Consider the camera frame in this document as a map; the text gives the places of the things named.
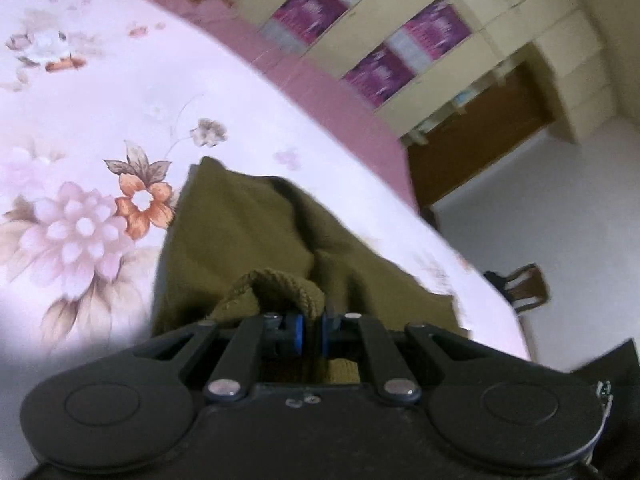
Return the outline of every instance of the silver rivet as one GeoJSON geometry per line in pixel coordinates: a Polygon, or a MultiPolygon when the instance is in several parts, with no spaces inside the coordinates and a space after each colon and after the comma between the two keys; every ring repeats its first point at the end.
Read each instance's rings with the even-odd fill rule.
{"type": "Polygon", "coordinates": [[[416,389],[415,383],[409,379],[389,379],[385,383],[385,391],[393,396],[408,396],[416,389]]]}
{"type": "Polygon", "coordinates": [[[290,408],[302,408],[302,405],[304,404],[300,399],[287,399],[284,403],[290,408]]]}
{"type": "Polygon", "coordinates": [[[217,379],[210,382],[207,389],[219,397],[233,397],[240,391],[240,383],[233,379],[217,379]]]}

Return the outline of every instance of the white floral fabric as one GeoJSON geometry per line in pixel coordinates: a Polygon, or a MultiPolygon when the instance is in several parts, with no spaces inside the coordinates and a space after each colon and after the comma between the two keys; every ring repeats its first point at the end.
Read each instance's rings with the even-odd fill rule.
{"type": "Polygon", "coordinates": [[[0,118],[11,436],[0,478],[34,464],[18,424],[30,388],[146,335],[166,229],[203,156],[292,180],[425,288],[454,295],[473,339],[528,355],[510,306],[384,182],[249,65],[148,1],[2,0],[0,118]]]}

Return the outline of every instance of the wooden chair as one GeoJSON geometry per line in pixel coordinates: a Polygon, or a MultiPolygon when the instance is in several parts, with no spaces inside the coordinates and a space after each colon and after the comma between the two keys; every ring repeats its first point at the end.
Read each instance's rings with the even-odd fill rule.
{"type": "Polygon", "coordinates": [[[529,264],[509,276],[486,272],[487,280],[511,303],[518,314],[533,310],[549,301],[549,291],[542,271],[529,264]]]}

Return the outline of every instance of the purple decorative tile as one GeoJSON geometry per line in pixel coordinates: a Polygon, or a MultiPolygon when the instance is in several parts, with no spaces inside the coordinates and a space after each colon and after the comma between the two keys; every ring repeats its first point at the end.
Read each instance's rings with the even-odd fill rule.
{"type": "Polygon", "coordinates": [[[471,34],[446,0],[436,0],[418,12],[402,28],[414,37],[434,61],[471,34]]]}
{"type": "Polygon", "coordinates": [[[414,76],[411,69],[383,43],[344,79],[371,104],[379,107],[414,76]]]}
{"type": "Polygon", "coordinates": [[[310,45],[346,10],[347,6],[340,0],[287,0],[276,10],[273,19],[310,45]]]}

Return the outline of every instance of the green fabric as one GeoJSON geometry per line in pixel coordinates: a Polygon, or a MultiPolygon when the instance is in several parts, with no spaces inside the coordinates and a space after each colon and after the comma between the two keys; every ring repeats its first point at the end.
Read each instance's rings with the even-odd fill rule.
{"type": "MultiPolygon", "coordinates": [[[[155,334],[204,317],[233,326],[292,308],[309,326],[328,308],[371,314],[392,330],[427,321],[465,333],[450,296],[424,290],[292,183],[234,173],[212,158],[202,159],[183,190],[162,258],[165,292],[155,334]]],[[[314,370],[316,380],[354,380],[351,364],[325,367],[314,370]]],[[[308,363],[303,368],[293,374],[308,380],[308,363]]]]}

